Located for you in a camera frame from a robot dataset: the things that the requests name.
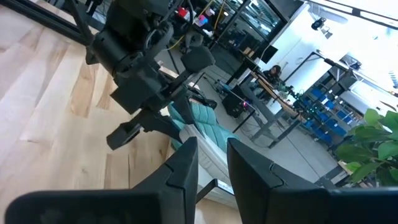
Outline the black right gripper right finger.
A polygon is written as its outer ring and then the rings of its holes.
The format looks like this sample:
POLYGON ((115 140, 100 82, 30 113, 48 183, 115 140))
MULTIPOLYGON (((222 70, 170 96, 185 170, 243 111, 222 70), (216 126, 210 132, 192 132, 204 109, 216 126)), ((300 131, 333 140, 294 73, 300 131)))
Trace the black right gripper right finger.
POLYGON ((398 224, 398 187, 325 189, 235 138, 227 158, 243 224, 398 224))

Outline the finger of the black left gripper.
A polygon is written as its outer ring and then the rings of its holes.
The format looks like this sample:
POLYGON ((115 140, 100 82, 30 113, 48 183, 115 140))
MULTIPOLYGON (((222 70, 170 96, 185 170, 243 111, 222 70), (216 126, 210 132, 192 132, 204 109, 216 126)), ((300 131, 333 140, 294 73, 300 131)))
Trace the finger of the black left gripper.
POLYGON ((190 86, 192 79, 198 76, 205 68, 215 64, 215 58, 208 47, 200 46, 181 57, 185 70, 177 74, 164 68, 164 77, 167 82, 165 91, 173 93, 184 86, 190 86))
POLYGON ((143 129, 144 132, 158 131, 179 142, 180 128, 169 116, 163 116, 159 111, 141 110, 130 121, 121 123, 107 136, 107 144, 116 150, 132 141, 143 129))

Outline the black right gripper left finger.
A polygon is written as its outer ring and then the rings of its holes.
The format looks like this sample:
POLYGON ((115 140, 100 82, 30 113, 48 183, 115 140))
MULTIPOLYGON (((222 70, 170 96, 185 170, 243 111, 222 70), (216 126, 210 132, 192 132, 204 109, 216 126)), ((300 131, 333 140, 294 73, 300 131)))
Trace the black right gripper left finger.
POLYGON ((197 187, 190 137, 132 189, 32 192, 10 203, 4 224, 194 224, 197 187))

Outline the teal rubber slide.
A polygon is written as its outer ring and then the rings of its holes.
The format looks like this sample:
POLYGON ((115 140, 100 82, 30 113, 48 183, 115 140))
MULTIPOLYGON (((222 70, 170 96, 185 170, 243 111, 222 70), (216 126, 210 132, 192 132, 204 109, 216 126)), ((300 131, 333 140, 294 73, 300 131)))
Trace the teal rubber slide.
MULTIPOLYGON (((194 102, 191 103, 191 108, 193 111, 194 120, 200 130, 205 133, 223 152, 227 152, 228 138, 235 138, 239 140, 238 136, 218 124, 213 108, 194 102)), ((169 104, 167 109, 173 122, 180 129, 183 129, 186 124, 181 115, 174 108, 174 103, 169 104)), ((171 144, 175 150, 182 145, 175 139, 171 139, 171 144)))

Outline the light grey rubber slide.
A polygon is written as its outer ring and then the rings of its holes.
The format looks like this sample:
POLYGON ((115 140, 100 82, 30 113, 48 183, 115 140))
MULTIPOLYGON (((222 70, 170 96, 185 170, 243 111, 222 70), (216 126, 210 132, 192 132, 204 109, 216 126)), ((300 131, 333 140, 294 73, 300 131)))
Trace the light grey rubber slide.
POLYGON ((180 131, 180 139, 196 137, 198 143, 198 190, 213 179, 218 179, 231 188, 226 153, 223 152, 206 134, 202 134, 192 125, 186 125, 180 131))

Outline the black computer case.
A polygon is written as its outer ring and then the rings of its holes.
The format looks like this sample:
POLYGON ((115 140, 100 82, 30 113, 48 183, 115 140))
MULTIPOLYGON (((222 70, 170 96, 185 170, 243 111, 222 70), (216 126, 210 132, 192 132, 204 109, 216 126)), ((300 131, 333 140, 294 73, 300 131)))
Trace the black computer case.
POLYGON ((249 108, 248 99, 239 86, 224 88, 224 92, 227 95, 224 97, 222 104, 228 115, 237 118, 244 110, 249 108))

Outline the person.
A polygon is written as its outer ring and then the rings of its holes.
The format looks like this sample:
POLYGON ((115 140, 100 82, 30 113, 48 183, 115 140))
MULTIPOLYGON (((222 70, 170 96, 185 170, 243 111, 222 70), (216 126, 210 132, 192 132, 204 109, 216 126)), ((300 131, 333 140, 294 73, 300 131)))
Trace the person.
POLYGON ((274 65, 270 70, 263 71, 262 74, 273 87, 276 87, 280 82, 280 71, 281 67, 274 65))

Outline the green plant in black pot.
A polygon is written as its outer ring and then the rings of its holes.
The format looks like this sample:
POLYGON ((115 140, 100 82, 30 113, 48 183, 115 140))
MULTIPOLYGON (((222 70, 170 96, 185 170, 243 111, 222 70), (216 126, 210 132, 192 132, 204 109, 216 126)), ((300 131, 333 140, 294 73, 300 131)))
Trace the green plant in black pot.
POLYGON ((335 154, 351 169, 352 184, 373 180, 378 187, 398 187, 398 112, 380 115, 368 109, 364 123, 348 133, 335 154))

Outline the blue parts bin rack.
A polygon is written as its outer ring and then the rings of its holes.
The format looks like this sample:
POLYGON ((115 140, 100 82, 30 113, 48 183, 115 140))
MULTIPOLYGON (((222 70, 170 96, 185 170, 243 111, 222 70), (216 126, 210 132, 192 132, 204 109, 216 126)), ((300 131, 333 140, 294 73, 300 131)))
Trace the blue parts bin rack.
POLYGON ((332 90, 311 88, 303 102, 308 111, 305 128, 315 140, 329 147, 339 144, 352 128, 363 122, 363 115, 332 90))

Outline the long wooden background desk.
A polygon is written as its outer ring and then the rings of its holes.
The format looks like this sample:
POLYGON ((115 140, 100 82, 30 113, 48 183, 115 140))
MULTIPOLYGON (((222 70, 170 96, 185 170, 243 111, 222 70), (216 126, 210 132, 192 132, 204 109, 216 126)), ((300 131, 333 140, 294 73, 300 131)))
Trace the long wooden background desk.
POLYGON ((241 85, 238 85, 238 87, 241 89, 243 92, 243 95, 251 99, 252 104, 249 104, 247 101, 245 101, 243 98, 241 98, 239 95, 235 94, 232 92, 232 88, 229 87, 226 83, 222 82, 221 80, 217 81, 217 84, 219 84, 221 87, 223 87, 225 90, 228 90, 231 94, 235 95, 237 98, 239 98, 241 101, 246 103, 249 107, 252 108, 249 116, 243 121, 245 123, 250 117, 254 116, 254 119, 259 123, 259 130, 250 137, 251 141, 255 141, 258 139, 260 136, 266 136, 269 139, 272 139, 273 141, 268 145, 268 148, 273 148, 276 146, 279 142, 281 142, 283 139, 285 139, 299 124, 306 122, 306 120, 303 118, 302 115, 300 115, 299 112, 295 111, 289 104, 287 104, 286 101, 284 101, 282 98, 279 97, 279 95, 274 91, 274 89, 270 86, 270 84, 267 82, 266 79, 264 79, 261 75, 250 72, 252 78, 255 78, 261 88, 268 92, 270 94, 271 98, 278 102, 282 109, 274 114, 264 102, 261 102, 260 99, 252 92, 249 90, 249 84, 248 81, 251 80, 247 79, 246 81, 242 82, 241 85), (279 136, 274 136, 271 131, 270 127, 278 122, 278 119, 282 117, 283 115, 289 115, 291 118, 293 118, 294 122, 287 128, 285 129, 284 132, 282 132, 279 136))

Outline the black wall monitor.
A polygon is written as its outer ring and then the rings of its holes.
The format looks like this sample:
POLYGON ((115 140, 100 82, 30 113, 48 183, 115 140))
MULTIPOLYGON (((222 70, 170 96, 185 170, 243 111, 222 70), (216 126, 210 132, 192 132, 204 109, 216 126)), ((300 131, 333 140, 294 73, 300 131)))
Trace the black wall monitor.
POLYGON ((259 58, 264 62, 268 63, 270 59, 277 53, 278 49, 272 45, 267 46, 261 53, 259 58))

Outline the wooden shelf black metal frame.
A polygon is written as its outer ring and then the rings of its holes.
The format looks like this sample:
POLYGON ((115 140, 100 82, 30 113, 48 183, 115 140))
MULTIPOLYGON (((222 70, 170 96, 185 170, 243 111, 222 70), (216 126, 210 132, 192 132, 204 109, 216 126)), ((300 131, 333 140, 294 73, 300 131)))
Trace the wooden shelf black metal frame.
POLYGON ((195 224, 242 224, 232 188, 213 179, 204 187, 199 185, 195 224))

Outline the black table rail frame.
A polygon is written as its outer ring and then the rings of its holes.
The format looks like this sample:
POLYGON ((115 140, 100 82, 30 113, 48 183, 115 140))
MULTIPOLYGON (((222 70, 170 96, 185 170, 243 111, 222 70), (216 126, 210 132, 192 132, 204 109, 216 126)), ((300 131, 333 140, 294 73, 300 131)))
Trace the black table rail frame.
POLYGON ((65 7, 72 14, 75 25, 31 0, 0 0, 0 4, 81 45, 88 46, 93 41, 93 34, 89 35, 86 12, 77 0, 65 0, 65 7))

